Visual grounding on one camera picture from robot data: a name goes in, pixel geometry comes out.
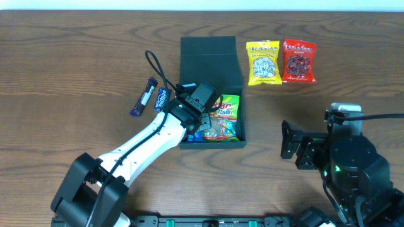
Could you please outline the blue Oreo cookie pack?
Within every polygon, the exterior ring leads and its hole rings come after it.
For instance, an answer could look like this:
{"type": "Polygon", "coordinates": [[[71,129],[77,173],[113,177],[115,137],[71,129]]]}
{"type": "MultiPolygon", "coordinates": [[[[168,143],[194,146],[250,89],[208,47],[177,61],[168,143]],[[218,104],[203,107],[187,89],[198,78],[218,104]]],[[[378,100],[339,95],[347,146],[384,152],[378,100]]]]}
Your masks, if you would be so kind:
{"type": "Polygon", "coordinates": [[[186,139],[187,143],[203,143],[203,132],[196,131],[193,135],[188,135],[186,139]]]}

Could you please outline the green Haribo gummy bag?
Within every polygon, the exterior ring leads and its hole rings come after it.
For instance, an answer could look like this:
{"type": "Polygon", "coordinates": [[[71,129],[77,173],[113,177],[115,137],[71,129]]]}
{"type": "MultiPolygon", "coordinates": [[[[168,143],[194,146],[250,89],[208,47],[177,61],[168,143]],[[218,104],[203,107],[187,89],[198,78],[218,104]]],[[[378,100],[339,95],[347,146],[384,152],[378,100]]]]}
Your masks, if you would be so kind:
{"type": "Polygon", "coordinates": [[[205,142],[239,141],[236,130],[240,96],[222,96],[223,98],[218,98],[213,106],[215,111],[209,113],[211,127],[202,131],[205,142]]]}

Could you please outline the dark purple chocolate bar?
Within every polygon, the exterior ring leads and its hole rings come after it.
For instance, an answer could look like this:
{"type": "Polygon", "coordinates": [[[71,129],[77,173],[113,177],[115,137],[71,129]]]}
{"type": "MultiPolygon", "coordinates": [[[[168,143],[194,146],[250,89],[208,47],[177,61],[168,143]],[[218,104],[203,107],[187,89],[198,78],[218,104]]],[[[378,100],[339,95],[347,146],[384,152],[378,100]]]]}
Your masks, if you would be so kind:
{"type": "Polygon", "coordinates": [[[158,84],[158,82],[155,78],[150,77],[148,79],[144,92],[138,99],[134,108],[129,113],[132,117],[140,117],[142,115],[147,103],[149,102],[149,99],[150,99],[152,93],[154,92],[155,88],[157,87],[157,84],[158,84]]]}

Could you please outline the yellow nut snack bag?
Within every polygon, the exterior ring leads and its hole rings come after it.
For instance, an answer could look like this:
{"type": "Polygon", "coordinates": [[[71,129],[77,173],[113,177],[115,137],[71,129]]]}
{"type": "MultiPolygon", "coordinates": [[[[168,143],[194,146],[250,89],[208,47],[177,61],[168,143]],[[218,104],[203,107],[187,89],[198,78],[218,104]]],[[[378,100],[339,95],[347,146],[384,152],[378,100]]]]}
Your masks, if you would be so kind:
{"type": "Polygon", "coordinates": [[[282,84],[278,67],[279,40],[262,40],[246,43],[249,60],[249,86],[282,84]]]}

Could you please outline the red snack bag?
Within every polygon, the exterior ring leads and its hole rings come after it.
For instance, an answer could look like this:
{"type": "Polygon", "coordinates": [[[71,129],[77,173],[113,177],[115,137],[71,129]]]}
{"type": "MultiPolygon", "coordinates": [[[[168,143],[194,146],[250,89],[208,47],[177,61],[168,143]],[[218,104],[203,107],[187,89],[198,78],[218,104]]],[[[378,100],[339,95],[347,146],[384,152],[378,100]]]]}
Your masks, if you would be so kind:
{"type": "Polygon", "coordinates": [[[312,67],[317,45],[302,40],[286,39],[283,42],[283,83],[316,83],[312,67]]]}

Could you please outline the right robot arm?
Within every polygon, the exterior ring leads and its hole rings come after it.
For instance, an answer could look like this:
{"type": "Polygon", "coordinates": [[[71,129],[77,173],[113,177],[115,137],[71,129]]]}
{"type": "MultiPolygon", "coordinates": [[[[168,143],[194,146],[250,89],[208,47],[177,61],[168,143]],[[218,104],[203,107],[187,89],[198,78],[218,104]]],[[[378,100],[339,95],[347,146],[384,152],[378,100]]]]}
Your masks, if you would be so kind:
{"type": "Polygon", "coordinates": [[[280,156],[296,156],[300,170],[317,170],[339,217],[332,221],[310,208],[291,226],[403,226],[403,192],[394,187],[390,165],[362,133],[364,120],[397,119],[401,113],[364,115],[357,104],[333,103],[324,113],[326,132],[304,132],[282,122],[280,156]]]}

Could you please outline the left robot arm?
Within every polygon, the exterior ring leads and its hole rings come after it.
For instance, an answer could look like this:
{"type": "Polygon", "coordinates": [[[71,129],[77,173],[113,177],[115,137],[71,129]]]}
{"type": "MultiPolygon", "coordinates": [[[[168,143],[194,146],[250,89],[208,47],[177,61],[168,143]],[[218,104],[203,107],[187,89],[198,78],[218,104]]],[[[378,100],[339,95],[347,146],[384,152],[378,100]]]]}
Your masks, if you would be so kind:
{"type": "Polygon", "coordinates": [[[68,226],[130,226],[123,213],[129,187],[150,164],[195,133],[203,114],[216,111],[223,96],[206,82],[178,86],[175,97],[141,132],[118,148],[93,158],[77,157],[50,208],[68,226]]]}

